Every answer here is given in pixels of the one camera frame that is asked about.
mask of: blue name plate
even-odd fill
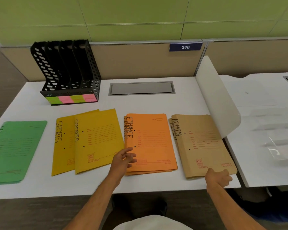
[[[169,45],[169,51],[199,51],[202,42],[173,42]]]

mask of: desk surface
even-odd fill
[[[176,94],[108,96],[110,83],[173,81]],[[5,121],[47,120],[47,126],[34,154],[27,174],[18,184],[0,185],[0,199],[50,197],[92,194],[108,174],[110,165],[79,175],[74,171],[51,177],[56,119],[94,109],[115,108],[124,135],[124,116],[127,113],[209,114],[195,77],[170,77],[102,80],[98,103],[50,106],[39,93],[44,82],[27,82],[0,118]],[[123,177],[114,193],[206,189],[204,178],[187,181],[184,177],[179,154],[172,137],[178,170],[166,173],[143,174]],[[241,187],[237,176],[228,187]]]
[[[229,81],[255,80],[276,101],[273,106],[238,107],[242,115],[240,126],[230,133],[226,141],[230,147],[235,164],[247,187],[288,185],[288,162],[275,160],[266,147],[258,147],[243,117],[255,108],[288,108],[288,82],[283,78],[288,73],[251,74],[244,78],[220,75],[225,86]]]

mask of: white desk divider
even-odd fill
[[[221,137],[226,137],[239,127],[241,115],[208,56],[203,57],[195,78]]]

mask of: gray floor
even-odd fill
[[[0,116],[12,102],[26,79],[0,53]],[[244,199],[263,201],[264,188],[240,188]],[[149,213],[154,200],[161,196],[168,202],[167,216],[196,230],[225,229],[205,190],[125,194],[136,217]],[[89,196],[47,197],[0,200],[0,229],[62,229],[77,214]],[[104,220],[111,212],[108,206]],[[288,223],[260,222],[268,230],[288,229]]]

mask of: left hand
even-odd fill
[[[122,149],[113,157],[108,177],[115,180],[116,186],[119,185],[122,177],[126,174],[127,168],[132,166],[130,163],[137,162],[137,159],[134,159],[137,155],[129,153],[132,150],[132,147]]]

